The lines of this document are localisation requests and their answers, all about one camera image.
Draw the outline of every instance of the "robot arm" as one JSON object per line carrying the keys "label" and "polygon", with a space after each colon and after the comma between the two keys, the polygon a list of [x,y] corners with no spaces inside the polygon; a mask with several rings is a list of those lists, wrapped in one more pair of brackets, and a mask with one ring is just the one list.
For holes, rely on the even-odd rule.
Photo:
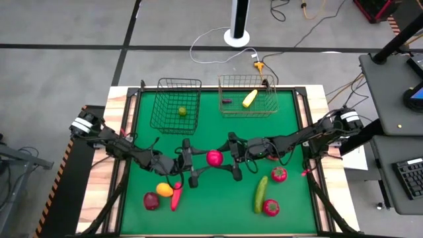
{"label": "robot arm", "polygon": [[[102,125],[102,128],[96,131],[94,128],[95,126],[98,128],[98,125]],[[363,124],[355,110],[341,108],[330,111],[318,122],[288,136],[242,139],[234,132],[229,132],[227,141],[217,150],[230,151],[233,163],[215,168],[231,172],[233,178],[240,181],[242,172],[239,163],[246,163],[252,173],[258,170],[255,160],[265,157],[278,158],[282,165],[286,165],[289,160],[284,163],[282,157],[306,141],[309,144],[311,157],[318,157],[328,150],[328,144],[341,136],[355,135],[362,128]],[[182,141],[182,147],[175,150],[178,157],[171,159],[153,148],[159,138],[150,147],[139,148],[128,138],[119,136],[112,128],[106,126],[102,118],[86,111],[78,115],[69,129],[73,137],[85,140],[91,147],[101,144],[105,146],[108,155],[116,159],[133,159],[146,171],[154,171],[158,175],[165,176],[183,176],[182,172],[190,171],[188,182],[192,188],[198,186],[198,177],[201,173],[210,168],[194,168],[192,157],[205,154],[208,150],[192,147],[189,139]],[[255,165],[255,170],[250,168],[250,163]]]}

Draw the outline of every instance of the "toy fruit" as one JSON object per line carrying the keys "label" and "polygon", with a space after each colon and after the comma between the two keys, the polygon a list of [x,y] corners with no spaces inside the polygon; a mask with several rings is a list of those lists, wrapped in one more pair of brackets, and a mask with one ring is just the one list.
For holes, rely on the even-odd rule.
{"label": "toy fruit", "polygon": [[248,107],[250,106],[250,104],[253,102],[253,100],[256,98],[256,96],[257,96],[257,89],[255,89],[255,90],[251,91],[251,93],[249,93],[249,94],[245,97],[245,99],[244,99],[244,101],[243,101],[243,106],[244,106],[245,108],[248,108]]}
{"label": "toy fruit", "polygon": [[181,106],[179,109],[179,116],[186,116],[186,108]]}
{"label": "toy fruit", "polygon": [[273,199],[266,200],[263,203],[263,211],[267,216],[276,216],[279,213],[279,204]]}
{"label": "toy fruit", "polygon": [[288,172],[282,167],[272,169],[272,179],[275,182],[284,182],[288,178]]}
{"label": "toy fruit", "polygon": [[160,196],[169,197],[173,195],[173,189],[169,186],[169,184],[165,182],[161,182],[156,187],[156,192]]}
{"label": "toy fruit", "polygon": [[143,203],[145,209],[155,210],[160,206],[159,196],[154,192],[148,192],[144,195]]}
{"label": "toy fruit", "polygon": [[268,180],[269,179],[267,176],[263,176],[257,186],[256,196],[254,197],[254,212],[257,214],[262,212],[263,209],[263,202],[266,195]]}
{"label": "toy fruit", "polygon": [[218,167],[223,163],[223,154],[217,150],[211,150],[206,155],[207,163],[210,166]]}
{"label": "toy fruit", "polygon": [[171,201],[171,210],[174,212],[178,207],[180,195],[182,194],[182,189],[180,188],[182,184],[180,182],[176,182],[174,184],[175,190],[173,191],[172,201]]}

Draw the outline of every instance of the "concrete floor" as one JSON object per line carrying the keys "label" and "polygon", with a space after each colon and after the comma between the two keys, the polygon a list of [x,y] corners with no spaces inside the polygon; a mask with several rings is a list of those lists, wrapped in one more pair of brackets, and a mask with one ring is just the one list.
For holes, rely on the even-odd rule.
{"label": "concrete floor", "polygon": [[[122,44],[135,0],[0,0],[0,42],[20,44]],[[274,20],[269,1],[252,0],[247,30],[251,46],[293,46],[319,20],[305,20],[299,1],[282,7],[286,22]],[[319,1],[310,1],[312,15]],[[328,0],[324,16],[333,15],[339,0]],[[185,45],[211,28],[229,25],[230,1],[143,0],[132,45]],[[222,32],[199,45],[224,46]],[[322,22],[300,46],[380,48],[394,36],[386,22],[368,24],[351,1],[335,19]],[[17,214],[15,235],[32,234],[69,141],[68,127],[84,104],[104,105],[119,51],[111,50],[0,50],[0,132],[14,148],[31,145],[40,156],[55,161],[51,171],[32,174]],[[196,52],[198,60],[224,60],[234,52]],[[258,53],[260,57],[268,54]],[[286,53],[266,58],[280,84],[322,84],[329,92],[360,72],[360,54]],[[194,63],[188,52],[129,51],[119,85],[156,85],[162,77],[197,78],[215,85],[221,74],[256,73],[249,53],[229,63]],[[363,86],[358,91],[369,95]],[[340,107],[349,93],[331,105]],[[352,97],[350,106],[360,100]],[[373,102],[357,111],[377,118]],[[350,190],[361,230],[378,235],[421,237],[423,217],[377,211],[381,200],[377,184],[351,182]]]}

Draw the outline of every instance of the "green table surface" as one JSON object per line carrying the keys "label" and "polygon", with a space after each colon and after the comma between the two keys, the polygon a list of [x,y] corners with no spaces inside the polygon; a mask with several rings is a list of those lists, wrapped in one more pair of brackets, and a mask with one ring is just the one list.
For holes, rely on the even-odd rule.
{"label": "green table surface", "polygon": [[[228,132],[239,137],[288,135],[299,129],[291,91],[278,91],[279,111],[267,118],[224,118],[218,108],[218,93],[202,92],[198,127],[194,135],[162,134],[150,127],[151,111],[155,93],[143,93],[137,121],[138,147],[149,147],[160,137],[155,149],[165,155],[176,157],[174,149],[190,138],[191,146],[198,149],[215,149],[227,139]],[[223,164],[232,163],[229,152],[224,153]],[[189,188],[187,172],[179,206],[171,211],[171,199],[160,197],[160,207],[154,211],[143,206],[146,192],[155,192],[165,177],[141,170],[135,163],[130,167],[130,179],[124,207],[121,234],[126,235],[223,235],[223,234],[310,234],[316,233],[306,177],[301,176],[303,155],[296,147],[289,165],[288,179],[276,183],[270,171],[278,162],[262,159],[257,161],[257,174],[249,172],[241,164],[242,181],[233,180],[232,174],[219,169],[209,169],[199,178],[198,188]],[[206,156],[193,157],[194,168],[205,167]],[[276,217],[253,212],[254,194],[259,180],[269,176],[266,199],[274,199],[280,205]],[[180,177],[171,177],[172,183]]]}

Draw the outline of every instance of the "green lime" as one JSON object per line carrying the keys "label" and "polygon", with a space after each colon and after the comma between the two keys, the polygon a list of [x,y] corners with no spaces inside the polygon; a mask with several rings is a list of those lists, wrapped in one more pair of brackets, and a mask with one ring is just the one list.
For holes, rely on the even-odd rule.
{"label": "green lime", "polygon": [[179,116],[186,116],[186,108],[181,106],[179,108]]}

